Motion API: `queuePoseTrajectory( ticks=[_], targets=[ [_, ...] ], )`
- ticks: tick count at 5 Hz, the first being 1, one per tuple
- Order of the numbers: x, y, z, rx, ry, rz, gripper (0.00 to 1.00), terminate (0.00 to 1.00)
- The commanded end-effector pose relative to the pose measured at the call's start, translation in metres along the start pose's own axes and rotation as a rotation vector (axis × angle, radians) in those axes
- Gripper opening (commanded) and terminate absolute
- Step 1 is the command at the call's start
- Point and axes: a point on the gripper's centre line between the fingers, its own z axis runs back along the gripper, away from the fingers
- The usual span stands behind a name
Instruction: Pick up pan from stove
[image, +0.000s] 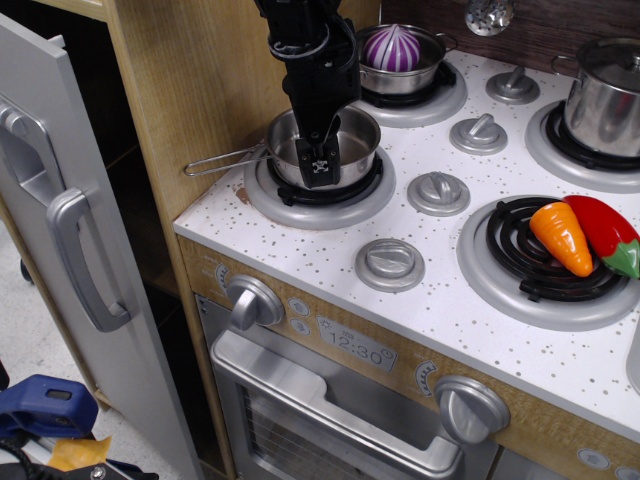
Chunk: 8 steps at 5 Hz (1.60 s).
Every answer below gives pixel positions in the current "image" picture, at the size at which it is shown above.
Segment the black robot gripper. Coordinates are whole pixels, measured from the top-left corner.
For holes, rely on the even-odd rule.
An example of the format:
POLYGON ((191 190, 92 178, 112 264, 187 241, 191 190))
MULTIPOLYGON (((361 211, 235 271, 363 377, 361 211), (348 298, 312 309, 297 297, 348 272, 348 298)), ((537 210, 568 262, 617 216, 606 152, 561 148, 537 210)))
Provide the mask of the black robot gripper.
POLYGON ((337 185, 341 176, 337 114, 361 97, 353 23, 336 9, 268 9, 266 20, 269 50, 285 64, 283 90, 304 138, 295 140, 303 184, 311 189, 324 180, 325 161, 309 143, 325 142, 327 183, 337 185))

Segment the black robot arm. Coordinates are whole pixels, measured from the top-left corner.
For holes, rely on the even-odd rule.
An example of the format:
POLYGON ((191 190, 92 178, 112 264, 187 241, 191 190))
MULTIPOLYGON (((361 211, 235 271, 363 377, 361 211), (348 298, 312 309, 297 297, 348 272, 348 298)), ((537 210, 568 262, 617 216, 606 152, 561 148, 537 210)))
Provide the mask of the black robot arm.
POLYGON ((307 188, 341 180, 339 112, 361 98, 353 22, 338 13, 338 1, 258 1, 269 27, 271 55, 282 61, 300 138, 296 155, 307 188))

